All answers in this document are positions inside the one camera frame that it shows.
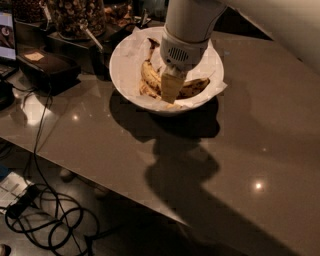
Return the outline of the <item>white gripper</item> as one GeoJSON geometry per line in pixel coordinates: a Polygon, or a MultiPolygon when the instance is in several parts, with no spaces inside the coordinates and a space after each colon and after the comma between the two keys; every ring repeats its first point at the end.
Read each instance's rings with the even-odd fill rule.
{"type": "Polygon", "coordinates": [[[186,74],[196,67],[208,47],[208,39],[200,42],[187,42],[178,39],[163,28],[160,56],[167,65],[161,75],[161,99],[173,104],[182,89],[186,74]]]}

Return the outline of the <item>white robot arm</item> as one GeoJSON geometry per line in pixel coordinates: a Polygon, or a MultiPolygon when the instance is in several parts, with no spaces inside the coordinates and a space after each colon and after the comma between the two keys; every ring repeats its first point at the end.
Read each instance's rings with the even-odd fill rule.
{"type": "Polygon", "coordinates": [[[320,0],[169,0],[160,49],[163,100],[175,101],[214,31],[265,35],[320,72],[320,0]]]}

